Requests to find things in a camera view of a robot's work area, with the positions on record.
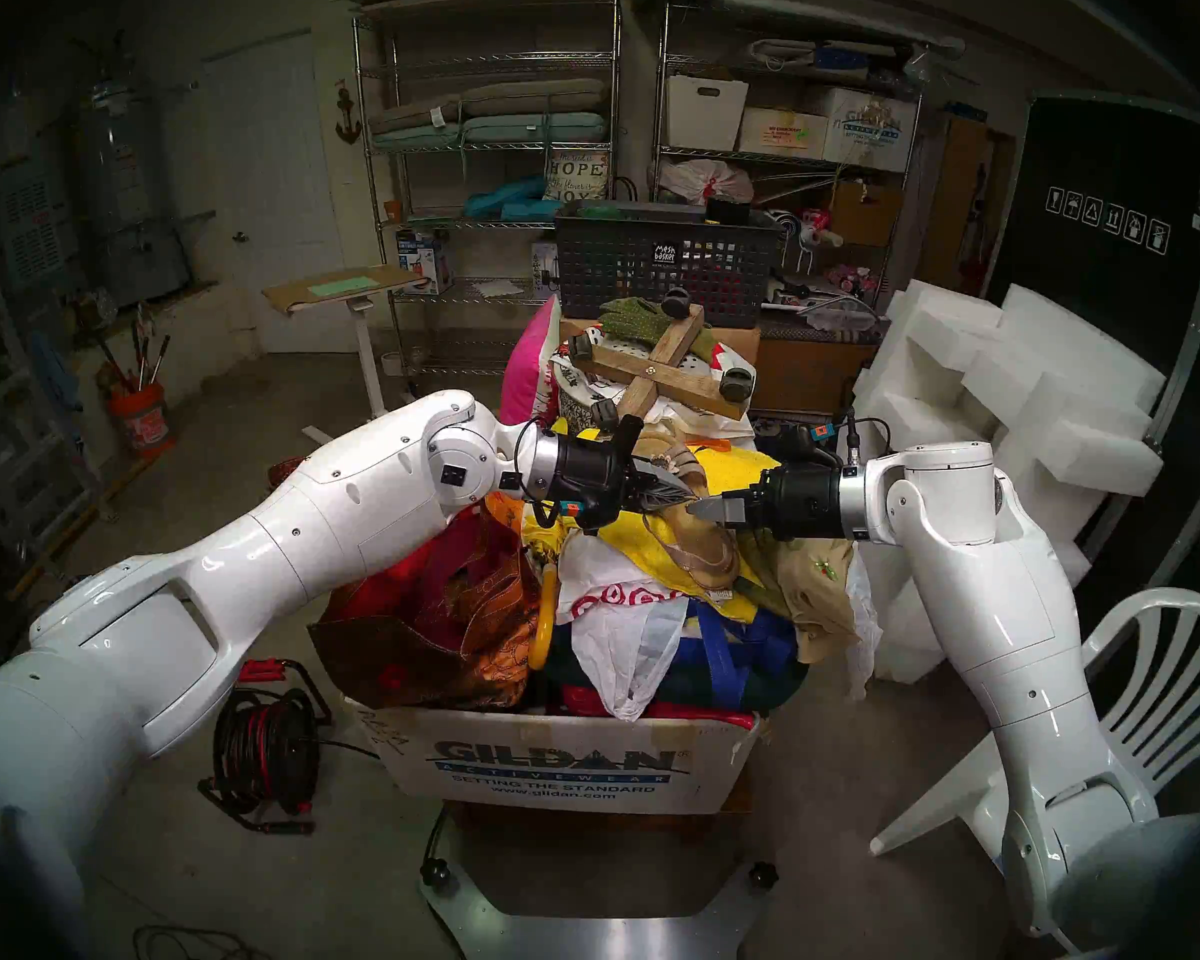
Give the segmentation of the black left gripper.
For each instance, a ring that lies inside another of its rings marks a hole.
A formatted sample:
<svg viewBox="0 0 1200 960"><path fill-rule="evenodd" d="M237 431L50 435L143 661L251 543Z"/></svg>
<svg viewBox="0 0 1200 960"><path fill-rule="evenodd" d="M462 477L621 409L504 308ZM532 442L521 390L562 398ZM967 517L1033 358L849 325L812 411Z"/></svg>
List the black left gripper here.
<svg viewBox="0 0 1200 960"><path fill-rule="evenodd" d="M613 526L622 512L660 516L700 502L698 492L670 473L644 473L634 448L644 430L636 414L620 418L614 438L586 440L559 434L556 442L556 504L577 503L574 523L587 535Z"/></svg>

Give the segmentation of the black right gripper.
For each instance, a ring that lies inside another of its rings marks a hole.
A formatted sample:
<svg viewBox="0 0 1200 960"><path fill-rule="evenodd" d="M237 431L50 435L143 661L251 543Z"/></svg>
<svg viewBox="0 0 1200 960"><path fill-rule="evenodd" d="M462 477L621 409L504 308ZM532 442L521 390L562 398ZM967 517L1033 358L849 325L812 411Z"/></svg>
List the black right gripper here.
<svg viewBox="0 0 1200 960"><path fill-rule="evenodd" d="M845 539L841 479L841 467L782 464L762 472L750 494L704 496L686 512L714 526L751 526L779 542Z"/></svg>

